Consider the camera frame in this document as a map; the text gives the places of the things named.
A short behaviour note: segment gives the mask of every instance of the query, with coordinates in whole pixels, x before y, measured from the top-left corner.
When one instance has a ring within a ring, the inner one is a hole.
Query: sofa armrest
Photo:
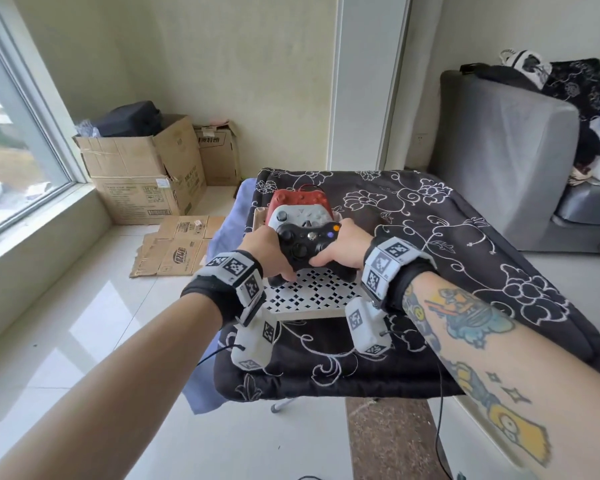
[[[447,71],[430,171],[517,249],[549,224],[573,165],[580,124],[572,104]]]

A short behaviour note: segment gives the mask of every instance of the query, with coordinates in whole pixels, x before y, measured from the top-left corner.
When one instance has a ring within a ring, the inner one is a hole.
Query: black game controller
[[[309,264],[309,259],[335,241],[339,230],[340,224],[337,222],[329,222],[320,227],[282,224],[278,227],[280,250],[294,271],[315,267]],[[355,268],[343,266],[336,261],[331,261],[324,267],[330,269],[344,282],[352,283],[356,279],[357,270]],[[286,282],[286,279],[280,274],[269,278],[269,285],[273,287],[282,286]]]

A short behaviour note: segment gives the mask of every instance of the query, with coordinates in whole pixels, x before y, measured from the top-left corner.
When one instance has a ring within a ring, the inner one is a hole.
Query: black floral pillow
[[[576,106],[581,121],[600,116],[600,59],[551,64],[553,69],[542,94]]]

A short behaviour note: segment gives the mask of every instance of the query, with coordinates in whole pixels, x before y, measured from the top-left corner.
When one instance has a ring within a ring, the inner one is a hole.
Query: perforated metal shelf
[[[297,272],[295,283],[279,288],[265,286],[267,300],[263,309],[277,320],[311,320],[343,317],[350,300],[360,296],[362,289],[356,281],[346,283],[328,269],[303,269]]]

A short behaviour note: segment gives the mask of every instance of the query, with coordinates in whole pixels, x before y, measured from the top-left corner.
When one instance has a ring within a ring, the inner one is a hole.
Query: hand
[[[269,226],[261,226],[254,232],[245,234],[240,247],[255,257],[262,266],[263,278],[282,274],[286,281],[296,281],[296,272],[280,251],[278,234]]]
[[[311,258],[309,264],[321,267],[336,261],[344,266],[362,269],[372,239],[373,236],[356,226],[353,219],[343,219],[335,242],[330,243],[327,249]]]

